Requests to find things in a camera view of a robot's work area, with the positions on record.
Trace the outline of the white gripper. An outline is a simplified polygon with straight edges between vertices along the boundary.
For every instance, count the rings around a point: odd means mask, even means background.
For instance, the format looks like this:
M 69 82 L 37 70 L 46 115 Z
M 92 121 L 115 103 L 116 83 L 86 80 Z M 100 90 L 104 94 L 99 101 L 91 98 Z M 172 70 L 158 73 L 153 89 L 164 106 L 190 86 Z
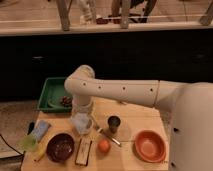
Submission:
M 76 113 L 70 117 L 71 123 L 80 135 L 86 135 L 92 127 L 92 119 L 86 113 Z

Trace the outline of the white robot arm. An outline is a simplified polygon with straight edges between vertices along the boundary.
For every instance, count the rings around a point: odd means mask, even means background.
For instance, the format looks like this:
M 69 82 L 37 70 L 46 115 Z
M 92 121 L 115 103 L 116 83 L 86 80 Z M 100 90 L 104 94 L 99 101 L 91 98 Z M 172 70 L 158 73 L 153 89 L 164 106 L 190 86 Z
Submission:
M 169 171 L 213 171 L 213 83 L 161 80 L 101 80 L 88 65 L 64 82 L 75 112 L 89 112 L 94 97 L 172 114 Z

